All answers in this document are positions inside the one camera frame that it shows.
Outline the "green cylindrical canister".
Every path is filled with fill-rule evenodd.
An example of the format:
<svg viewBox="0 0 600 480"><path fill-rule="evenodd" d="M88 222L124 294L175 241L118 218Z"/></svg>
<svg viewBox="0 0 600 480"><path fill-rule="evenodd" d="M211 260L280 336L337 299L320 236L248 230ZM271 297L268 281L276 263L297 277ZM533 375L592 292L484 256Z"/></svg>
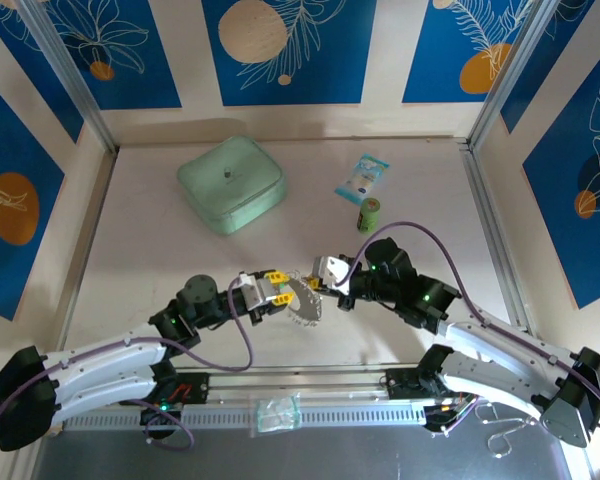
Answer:
<svg viewBox="0 0 600 480"><path fill-rule="evenodd" d="M376 198L366 198L362 201L357 219L357 230L361 233L372 232L378 224L381 203Z"/></svg>

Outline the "mint green zip pouch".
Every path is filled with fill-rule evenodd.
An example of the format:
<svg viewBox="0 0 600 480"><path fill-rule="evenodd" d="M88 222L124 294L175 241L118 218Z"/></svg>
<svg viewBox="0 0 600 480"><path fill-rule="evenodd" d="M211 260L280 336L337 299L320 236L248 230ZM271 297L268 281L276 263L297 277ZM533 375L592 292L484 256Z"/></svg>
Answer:
<svg viewBox="0 0 600 480"><path fill-rule="evenodd" d="M287 194L280 165L255 140L233 136L178 168L184 195L205 225L230 235Z"/></svg>

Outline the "blue wet wipes packet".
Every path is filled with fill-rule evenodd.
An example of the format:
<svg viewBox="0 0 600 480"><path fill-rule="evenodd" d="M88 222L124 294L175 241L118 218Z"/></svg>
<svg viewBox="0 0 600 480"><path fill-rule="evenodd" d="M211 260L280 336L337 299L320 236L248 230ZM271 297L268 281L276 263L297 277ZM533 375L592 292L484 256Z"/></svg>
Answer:
<svg viewBox="0 0 600 480"><path fill-rule="evenodd" d="M356 205L361 205L389 168L389 163L372 155L364 154L354 166L349 177L335 189L335 193Z"/></svg>

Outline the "clear plastic parts bag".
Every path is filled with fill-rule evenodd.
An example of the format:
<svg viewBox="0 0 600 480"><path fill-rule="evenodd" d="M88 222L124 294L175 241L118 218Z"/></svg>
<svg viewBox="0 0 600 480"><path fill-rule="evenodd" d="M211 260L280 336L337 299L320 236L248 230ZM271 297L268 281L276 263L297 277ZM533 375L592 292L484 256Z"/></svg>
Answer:
<svg viewBox="0 0 600 480"><path fill-rule="evenodd" d="M253 399L250 414L252 437L287 433L302 425L298 394Z"/></svg>

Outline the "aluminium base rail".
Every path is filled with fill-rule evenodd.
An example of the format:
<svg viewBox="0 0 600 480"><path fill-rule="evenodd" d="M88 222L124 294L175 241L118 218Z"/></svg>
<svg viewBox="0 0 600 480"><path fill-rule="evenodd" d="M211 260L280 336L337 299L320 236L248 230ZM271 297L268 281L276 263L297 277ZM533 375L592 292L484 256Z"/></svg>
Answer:
<svg viewBox="0 0 600 480"><path fill-rule="evenodd" d="M190 393L205 395L209 404L229 405L251 399L297 394L305 400L370 400L388 397L385 375L403 364L254 367L244 372L181 369L196 375Z"/></svg>

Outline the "aluminium table edge rail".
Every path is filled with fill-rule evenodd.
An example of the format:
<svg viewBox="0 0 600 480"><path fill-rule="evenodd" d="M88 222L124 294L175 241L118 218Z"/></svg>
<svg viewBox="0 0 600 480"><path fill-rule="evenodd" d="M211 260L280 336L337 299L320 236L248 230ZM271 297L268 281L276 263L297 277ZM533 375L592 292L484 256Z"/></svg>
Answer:
<svg viewBox="0 0 600 480"><path fill-rule="evenodd" d="M516 272L509 257L496 209L493 206L478 158L466 144L460 145L460 154L472 191L478 216L483 228L496 277L503 295L508 317L519 330L534 334L527 307L518 286Z"/></svg>
<svg viewBox="0 0 600 480"><path fill-rule="evenodd" d="M118 151L103 155L81 218L79 235L56 311L53 346L57 350L61 350L67 341L117 157Z"/></svg>

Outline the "aluminium frame post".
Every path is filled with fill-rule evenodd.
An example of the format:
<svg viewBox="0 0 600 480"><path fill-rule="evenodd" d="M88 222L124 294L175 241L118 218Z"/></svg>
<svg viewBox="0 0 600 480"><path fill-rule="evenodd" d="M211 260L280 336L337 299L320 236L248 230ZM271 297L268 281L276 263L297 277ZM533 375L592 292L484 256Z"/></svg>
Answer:
<svg viewBox="0 0 600 480"><path fill-rule="evenodd" d="M118 152L99 106L44 7L37 0L14 0L17 11L47 63L104 149Z"/></svg>
<svg viewBox="0 0 600 480"><path fill-rule="evenodd" d="M492 124L500 117L502 106L511 91L519 84L539 78L542 85L561 56L565 45L549 36L550 27L557 28L556 18L561 0L533 0L531 11L521 27L520 33L488 93L477 119L466 136L469 152L475 153L488 136Z"/></svg>

